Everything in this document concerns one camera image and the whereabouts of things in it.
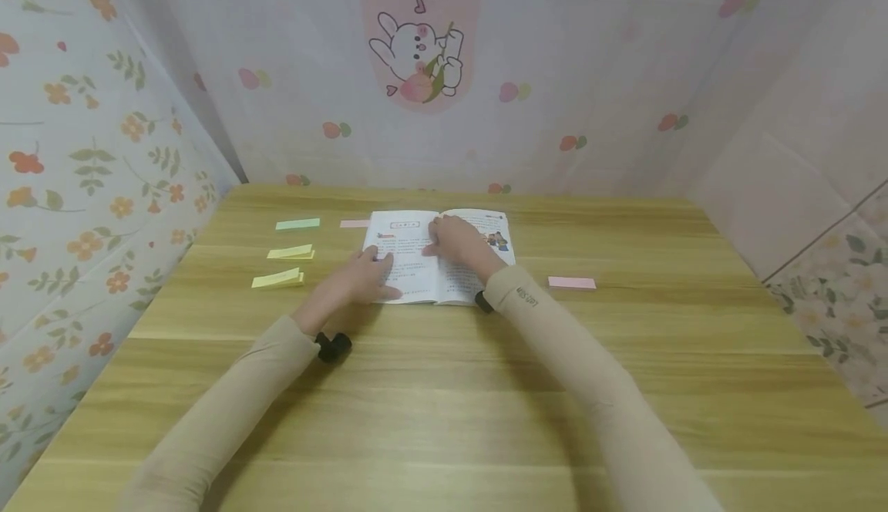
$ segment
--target left hand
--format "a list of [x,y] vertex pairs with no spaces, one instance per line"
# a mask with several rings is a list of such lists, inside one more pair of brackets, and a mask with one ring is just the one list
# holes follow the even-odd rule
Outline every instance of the left hand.
[[315,336],[335,310],[348,304],[401,298],[400,290],[383,285],[385,276],[392,268],[393,256],[388,254],[384,260],[376,261],[376,251],[376,247],[356,251],[345,265],[311,291],[308,298],[291,313],[299,329],[306,335]]
[[376,261],[378,251],[375,246],[356,251],[345,265],[324,279],[316,290],[330,291],[337,296],[335,300],[343,304],[369,304],[401,298],[400,290],[383,285],[394,257],[388,254],[384,259]]

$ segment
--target open book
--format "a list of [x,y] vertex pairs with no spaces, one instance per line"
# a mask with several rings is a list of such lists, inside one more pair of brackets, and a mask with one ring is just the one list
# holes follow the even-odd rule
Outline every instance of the open book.
[[[444,214],[468,221],[503,261],[515,265],[515,251],[505,214],[484,209],[451,209]],[[404,294],[387,303],[435,302],[471,306],[475,295],[484,290],[467,267],[436,256],[422,255],[422,249],[432,243],[429,224],[439,215],[433,211],[376,211],[370,214],[364,248],[375,244],[380,259],[391,251],[394,263],[385,283]]]

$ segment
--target cartoon bunny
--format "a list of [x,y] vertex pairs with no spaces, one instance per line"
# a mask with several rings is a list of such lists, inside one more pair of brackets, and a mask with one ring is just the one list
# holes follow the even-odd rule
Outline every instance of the cartoon bunny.
[[370,39],[370,49],[392,69],[396,77],[407,82],[417,73],[425,74],[426,66],[434,62],[432,79],[444,75],[444,96],[454,96],[463,77],[463,62],[459,53],[463,47],[463,33],[451,28],[438,38],[430,25],[414,25],[397,21],[388,14],[379,14],[379,25],[388,34],[389,41]]

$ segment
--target black wristband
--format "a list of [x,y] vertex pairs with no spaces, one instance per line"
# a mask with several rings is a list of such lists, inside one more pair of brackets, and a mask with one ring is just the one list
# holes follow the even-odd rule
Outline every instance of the black wristband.
[[324,364],[335,364],[335,362],[339,360],[340,355],[343,355],[352,349],[352,341],[344,332],[335,333],[332,341],[329,340],[327,335],[324,335],[323,332],[319,332],[318,336],[314,337],[314,340],[321,345],[321,351],[318,352],[318,358],[320,358]]
[[484,290],[478,291],[478,294],[475,295],[475,303],[478,304],[478,307],[481,308],[481,312],[484,313],[493,313],[494,307],[487,303],[487,300],[484,298]]

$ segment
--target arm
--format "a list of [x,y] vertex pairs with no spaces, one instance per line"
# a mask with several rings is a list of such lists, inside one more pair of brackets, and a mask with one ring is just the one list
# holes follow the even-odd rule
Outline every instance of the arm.
[[224,465],[268,407],[315,359],[315,336],[335,310],[352,302],[397,298],[380,286],[392,256],[358,251],[302,305],[278,319],[212,385],[136,471],[123,493],[126,512],[197,512]]
[[487,302],[505,315],[587,414],[608,476],[627,512],[722,510],[688,456],[656,417],[623,366],[523,268],[507,267],[478,232],[445,218],[427,248],[471,267]]

